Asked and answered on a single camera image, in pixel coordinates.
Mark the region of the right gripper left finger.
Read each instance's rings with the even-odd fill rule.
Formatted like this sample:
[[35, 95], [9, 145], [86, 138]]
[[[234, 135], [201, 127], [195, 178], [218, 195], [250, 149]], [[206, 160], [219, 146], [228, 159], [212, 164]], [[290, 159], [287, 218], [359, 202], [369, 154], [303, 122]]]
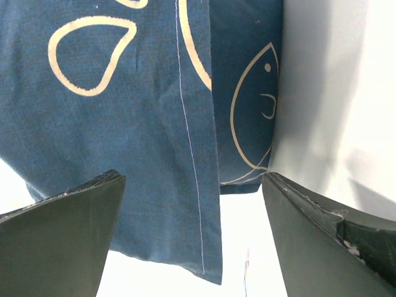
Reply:
[[1, 215], [1, 296], [96, 296], [126, 178], [109, 170]]

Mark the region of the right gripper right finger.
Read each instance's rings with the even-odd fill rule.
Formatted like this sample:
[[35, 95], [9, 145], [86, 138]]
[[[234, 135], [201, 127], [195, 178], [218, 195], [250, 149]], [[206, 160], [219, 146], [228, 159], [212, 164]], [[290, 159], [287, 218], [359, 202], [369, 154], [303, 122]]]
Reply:
[[394, 296], [395, 222], [302, 187], [262, 180], [288, 296]]

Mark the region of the white pillow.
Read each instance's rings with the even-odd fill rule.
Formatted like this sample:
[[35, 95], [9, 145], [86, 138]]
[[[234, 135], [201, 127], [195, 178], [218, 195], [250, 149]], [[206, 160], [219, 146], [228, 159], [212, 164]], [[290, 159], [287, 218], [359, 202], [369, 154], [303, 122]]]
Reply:
[[395, 219], [395, 2], [285, 1], [270, 170]]

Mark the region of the dark blue embroidered pillowcase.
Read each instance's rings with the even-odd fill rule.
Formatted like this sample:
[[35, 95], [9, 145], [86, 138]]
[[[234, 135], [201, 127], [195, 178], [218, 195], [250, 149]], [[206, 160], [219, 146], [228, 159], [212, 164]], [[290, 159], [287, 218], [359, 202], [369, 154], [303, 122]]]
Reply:
[[111, 248], [223, 274], [220, 196], [256, 192], [282, 1], [2, 1], [1, 158], [43, 199], [115, 169]]

